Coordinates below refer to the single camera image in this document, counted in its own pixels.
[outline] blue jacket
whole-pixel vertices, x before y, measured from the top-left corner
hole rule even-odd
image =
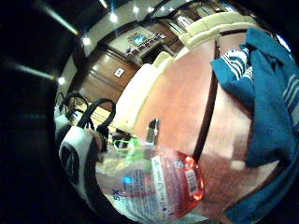
[[[234,223],[247,224],[276,206],[298,175],[299,70],[290,53],[263,31],[248,29],[240,48],[248,52],[245,61],[226,55],[211,64],[221,86],[254,110],[247,165],[285,165],[274,181],[226,211]],[[251,66],[248,78],[244,75]]]

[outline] bag handle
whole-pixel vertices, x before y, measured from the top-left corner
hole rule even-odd
[[[86,123],[88,122],[88,120],[91,118],[94,110],[96,109],[96,107],[98,107],[99,105],[103,104],[103,103],[111,103],[111,108],[112,108],[112,111],[110,112],[108,118],[100,125],[98,125],[96,127],[96,131],[98,132],[102,132],[102,131],[105,131],[107,129],[107,127],[109,126],[109,124],[112,122],[112,120],[114,119],[115,117],[115,114],[116,114],[116,105],[115,103],[110,100],[110,99],[107,99],[107,98],[102,98],[102,99],[99,99],[95,102],[93,102],[84,112],[84,114],[82,115],[80,121],[78,122],[78,127],[80,128],[84,128]]]
[[[65,117],[66,117],[67,119],[70,119],[71,116],[72,116],[75,112],[80,112],[81,114],[84,114],[84,111],[83,111],[83,110],[75,108],[75,109],[72,109],[72,110],[68,111],[68,112],[66,113]],[[91,118],[89,118],[88,123],[91,125],[91,128],[94,130],[94,125],[93,125],[93,121],[92,121]]]
[[[73,91],[73,92],[69,92],[63,99],[62,103],[59,105],[60,112],[63,111],[64,105],[69,104],[69,101],[72,97],[79,98],[79,99],[83,100],[84,104],[88,107],[88,103],[87,103],[86,99],[80,93]]]

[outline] wooden wall panel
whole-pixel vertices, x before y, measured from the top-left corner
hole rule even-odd
[[[156,22],[146,27],[153,33],[161,33],[165,35],[164,44],[167,45],[175,53],[179,52],[184,45],[178,39],[178,36],[174,34],[167,26],[161,22]]]
[[[74,78],[76,83],[72,85],[70,91],[79,91],[90,102],[109,98],[117,103],[139,66],[123,60],[113,52],[98,50],[94,55],[97,59],[90,59],[91,62],[77,73]],[[118,68],[124,69],[121,77],[114,76]]]

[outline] cream-colored chair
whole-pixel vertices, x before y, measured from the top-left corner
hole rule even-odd
[[[148,99],[158,76],[174,61],[167,52],[162,51],[153,64],[145,63],[136,72],[121,94],[116,104],[116,116],[113,124],[116,128],[133,133],[138,114]]]
[[[250,16],[242,16],[237,12],[220,12],[195,21],[186,27],[188,33],[178,38],[188,48],[192,49],[210,39],[220,37],[220,30],[234,30],[235,27],[259,27]]]
[[[159,74],[161,74],[167,67],[169,67],[174,62],[174,57],[172,57],[169,53],[162,51],[152,65],[158,68]]]

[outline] wooden table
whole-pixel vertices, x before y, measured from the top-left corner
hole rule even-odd
[[[220,54],[237,48],[244,40],[245,34],[221,37]],[[214,48],[214,40],[206,42],[178,59],[159,77],[140,112],[135,134],[145,140],[149,122],[159,118],[158,147],[192,155],[207,123],[206,141],[198,162],[206,194],[195,212],[230,223],[224,211],[268,183],[278,169],[276,162],[258,168],[245,164],[251,136],[250,111],[221,86],[215,88],[215,102],[209,102],[213,83],[209,63],[214,59]],[[210,105],[210,120],[206,120],[206,107]]]
[[[214,48],[214,40],[206,42],[158,77],[135,126],[140,139],[145,140],[150,121],[159,118],[158,147],[193,154],[207,104]]]

